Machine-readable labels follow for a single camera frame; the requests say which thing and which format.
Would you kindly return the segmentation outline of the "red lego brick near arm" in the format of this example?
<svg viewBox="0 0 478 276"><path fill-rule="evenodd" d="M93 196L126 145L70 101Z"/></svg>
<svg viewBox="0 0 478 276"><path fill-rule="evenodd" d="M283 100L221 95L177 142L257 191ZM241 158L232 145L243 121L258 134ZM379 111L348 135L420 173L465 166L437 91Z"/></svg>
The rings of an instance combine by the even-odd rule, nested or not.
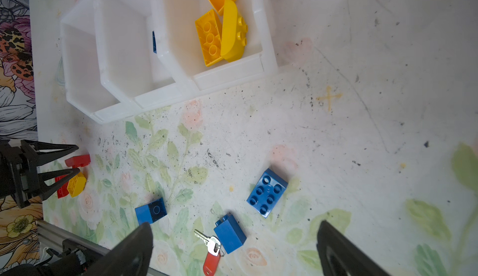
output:
<svg viewBox="0 0 478 276"><path fill-rule="evenodd" d="M59 181L61 181L62 179L64 179L66 177L66 175L62 175L62 176L58 176L58 177L55 177L55 182L58 183ZM61 198L64 198L66 196L69 195L69 192L68 192L68 181L66 183L64 183L58 190L57 190L57 198L58 199L61 199Z"/></svg>

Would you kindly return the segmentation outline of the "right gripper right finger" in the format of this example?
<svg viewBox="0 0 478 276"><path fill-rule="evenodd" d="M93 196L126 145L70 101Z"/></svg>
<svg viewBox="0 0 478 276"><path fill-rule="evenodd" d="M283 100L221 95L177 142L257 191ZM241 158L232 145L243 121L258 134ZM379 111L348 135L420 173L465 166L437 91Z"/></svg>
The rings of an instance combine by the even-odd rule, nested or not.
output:
<svg viewBox="0 0 478 276"><path fill-rule="evenodd" d="M389 276L327 221L320 224L317 251L325 276Z"/></svg>

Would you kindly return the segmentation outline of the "yellow orange lego brick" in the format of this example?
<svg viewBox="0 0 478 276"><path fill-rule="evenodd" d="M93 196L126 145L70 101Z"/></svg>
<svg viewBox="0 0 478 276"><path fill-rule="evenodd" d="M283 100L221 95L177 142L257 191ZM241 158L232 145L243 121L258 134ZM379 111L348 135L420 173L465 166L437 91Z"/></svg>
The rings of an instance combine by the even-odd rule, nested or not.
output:
<svg viewBox="0 0 478 276"><path fill-rule="evenodd" d="M220 62L222 45L222 24L218 14L211 9L195 21L204 63L210 67Z"/></svg>

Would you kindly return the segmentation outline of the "red lego brick small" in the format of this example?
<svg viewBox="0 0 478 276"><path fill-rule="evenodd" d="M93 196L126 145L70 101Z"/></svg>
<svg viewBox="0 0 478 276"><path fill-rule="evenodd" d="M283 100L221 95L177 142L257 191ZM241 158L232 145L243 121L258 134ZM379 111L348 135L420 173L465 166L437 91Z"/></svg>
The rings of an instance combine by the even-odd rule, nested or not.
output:
<svg viewBox="0 0 478 276"><path fill-rule="evenodd" d="M91 158L89 154L73 156L66 159L65 164L71 168L83 168L91 164Z"/></svg>

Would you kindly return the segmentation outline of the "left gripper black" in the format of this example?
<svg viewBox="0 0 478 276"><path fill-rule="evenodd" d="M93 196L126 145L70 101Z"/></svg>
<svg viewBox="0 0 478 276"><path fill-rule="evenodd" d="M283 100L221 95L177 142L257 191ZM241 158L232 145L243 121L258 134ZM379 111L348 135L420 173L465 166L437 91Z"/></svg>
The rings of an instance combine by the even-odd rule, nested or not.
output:
<svg viewBox="0 0 478 276"><path fill-rule="evenodd" d="M19 208L30 206L28 195L24 192L21 175L24 173L23 164L25 157L35 166L42 166L52 161L67 156L79 147L77 145L46 143L41 141L21 140L21 147L11 146L9 140L1 139L1 198L11 196ZM35 196L42 201L47 200L57 190L69 182L74 176L80 173L79 168L68 168L64 170L48 171L40 173L36 171L39 188ZM46 181L61 177L48 185Z"/></svg>

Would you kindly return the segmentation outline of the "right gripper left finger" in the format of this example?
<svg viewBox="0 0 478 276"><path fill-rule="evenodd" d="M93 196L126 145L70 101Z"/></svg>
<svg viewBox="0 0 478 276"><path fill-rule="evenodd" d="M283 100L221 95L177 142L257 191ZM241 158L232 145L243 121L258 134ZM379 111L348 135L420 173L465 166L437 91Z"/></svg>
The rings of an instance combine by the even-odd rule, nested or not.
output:
<svg viewBox="0 0 478 276"><path fill-rule="evenodd" d="M153 252L153 233L148 223L138 226L114 249L100 258L85 276L146 276Z"/></svg>

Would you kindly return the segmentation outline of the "white three-compartment bin tray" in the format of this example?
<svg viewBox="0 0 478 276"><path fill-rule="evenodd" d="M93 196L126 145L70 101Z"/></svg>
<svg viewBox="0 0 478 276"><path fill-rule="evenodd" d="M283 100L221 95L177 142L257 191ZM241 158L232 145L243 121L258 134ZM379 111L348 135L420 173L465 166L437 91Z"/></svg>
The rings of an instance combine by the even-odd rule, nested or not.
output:
<svg viewBox="0 0 478 276"><path fill-rule="evenodd" d="M208 0L79 0L60 21L67 101L107 124L275 74L270 0L236 4L245 52L207 67L195 21Z"/></svg>

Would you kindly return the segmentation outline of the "small blue lego brick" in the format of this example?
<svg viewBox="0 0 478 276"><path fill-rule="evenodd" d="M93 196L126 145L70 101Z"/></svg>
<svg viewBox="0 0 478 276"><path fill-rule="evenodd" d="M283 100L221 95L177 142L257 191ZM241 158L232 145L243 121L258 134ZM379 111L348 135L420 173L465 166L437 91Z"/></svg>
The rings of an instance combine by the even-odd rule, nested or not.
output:
<svg viewBox="0 0 478 276"><path fill-rule="evenodd" d="M156 37L155 37L154 31L152 31L152 43L153 43L153 53L157 54Z"/></svg>

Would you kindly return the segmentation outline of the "yellow curved lego brick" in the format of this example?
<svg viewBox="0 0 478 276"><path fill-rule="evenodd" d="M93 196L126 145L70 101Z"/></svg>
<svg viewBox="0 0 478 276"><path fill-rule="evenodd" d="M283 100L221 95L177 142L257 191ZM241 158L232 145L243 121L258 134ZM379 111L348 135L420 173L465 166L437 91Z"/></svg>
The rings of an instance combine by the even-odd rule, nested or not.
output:
<svg viewBox="0 0 478 276"><path fill-rule="evenodd" d="M220 55L227 62L239 60L247 45L248 25L234 1L225 0Z"/></svg>

